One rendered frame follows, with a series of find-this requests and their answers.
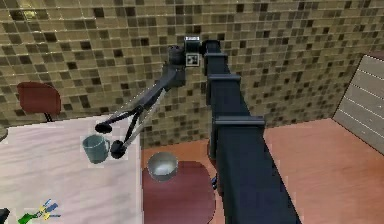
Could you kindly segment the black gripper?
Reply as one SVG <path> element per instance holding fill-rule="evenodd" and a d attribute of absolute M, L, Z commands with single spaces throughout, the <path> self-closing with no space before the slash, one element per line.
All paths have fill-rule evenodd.
<path fill-rule="evenodd" d="M 132 116 L 127 133 L 132 134 L 136 122 L 144 109 L 149 109 L 155 104 L 163 91 L 183 86 L 185 84 L 185 51 L 183 47 L 172 45 L 168 47 L 168 60 L 163 63 L 162 76 L 155 84 L 144 92 L 134 109 L 113 115 L 109 119 L 98 123 L 95 130 L 98 133 L 107 134 L 112 131 L 111 125 L 117 121 Z"/>

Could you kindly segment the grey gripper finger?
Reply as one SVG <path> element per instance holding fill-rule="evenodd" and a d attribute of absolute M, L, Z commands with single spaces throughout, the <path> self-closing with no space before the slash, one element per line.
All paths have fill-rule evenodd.
<path fill-rule="evenodd" d="M 120 111 L 115 112 L 113 115 L 118 115 L 122 112 L 130 111 L 130 110 L 134 109 L 136 106 L 138 106 L 137 102 L 143 96 L 144 92 L 145 91 L 138 94 L 136 97 L 134 97 L 126 105 L 125 108 L 122 108 Z M 115 140 L 112 143 L 111 148 L 110 148 L 110 152 L 111 152 L 111 156 L 113 158 L 119 159 L 125 154 L 127 147 L 138 137 L 140 132 L 143 130 L 144 126 L 151 120 L 151 117 L 156 112 L 158 106 L 160 105 L 160 101 L 164 98 L 165 94 L 166 94 L 166 91 L 163 91 L 153 106 L 151 106 L 149 109 L 143 110 L 143 112 L 141 113 L 141 115 L 139 116 L 139 118 L 136 122 L 136 125 L 135 125 L 135 128 L 134 128 L 132 134 L 126 133 L 126 136 L 124 137 L 123 140 Z M 129 128 L 131 121 L 132 121 L 132 116 L 130 116 L 126 119 L 129 120 L 129 122 L 128 122 L 128 128 Z"/>

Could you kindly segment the teal mug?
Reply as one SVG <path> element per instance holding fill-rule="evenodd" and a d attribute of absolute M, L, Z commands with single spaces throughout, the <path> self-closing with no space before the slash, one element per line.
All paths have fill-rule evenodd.
<path fill-rule="evenodd" d="M 104 162 L 109 153 L 110 141 L 101 135 L 90 135 L 82 141 L 82 147 L 93 164 Z"/>

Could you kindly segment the silver metal bowl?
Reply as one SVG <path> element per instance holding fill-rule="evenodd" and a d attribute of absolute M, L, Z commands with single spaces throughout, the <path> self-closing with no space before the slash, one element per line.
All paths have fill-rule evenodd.
<path fill-rule="evenodd" d="M 147 162 L 148 173 L 158 182 L 172 179 L 178 170 L 178 159 L 170 152 L 157 152 Z"/>

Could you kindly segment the pale wooden table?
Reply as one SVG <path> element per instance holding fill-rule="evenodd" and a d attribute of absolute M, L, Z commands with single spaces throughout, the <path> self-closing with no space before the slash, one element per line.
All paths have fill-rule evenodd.
<path fill-rule="evenodd" d="M 5 224 L 33 214 L 46 201 L 54 217 L 28 224 L 143 224 L 141 146 L 100 164 L 89 162 L 82 141 L 103 116 L 11 127 L 0 141 L 0 209 Z"/>

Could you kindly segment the green blue yellow object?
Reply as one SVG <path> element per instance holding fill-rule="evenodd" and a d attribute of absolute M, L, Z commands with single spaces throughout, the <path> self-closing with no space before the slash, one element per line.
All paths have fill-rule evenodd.
<path fill-rule="evenodd" d="M 53 211 L 57 208 L 58 204 L 51 204 L 51 200 L 48 199 L 42 206 L 39 207 L 36 213 L 25 213 L 21 218 L 18 219 L 18 224 L 27 224 L 31 220 L 38 218 L 42 218 L 43 220 L 48 220 L 50 218 L 58 218 L 60 217 L 60 214 L 53 214 Z"/>

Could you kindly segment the grey slatted panel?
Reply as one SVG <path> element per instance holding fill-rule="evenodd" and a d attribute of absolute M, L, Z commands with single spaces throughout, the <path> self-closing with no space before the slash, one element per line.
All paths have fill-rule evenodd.
<path fill-rule="evenodd" d="M 384 51 L 362 57 L 333 119 L 384 155 Z"/>

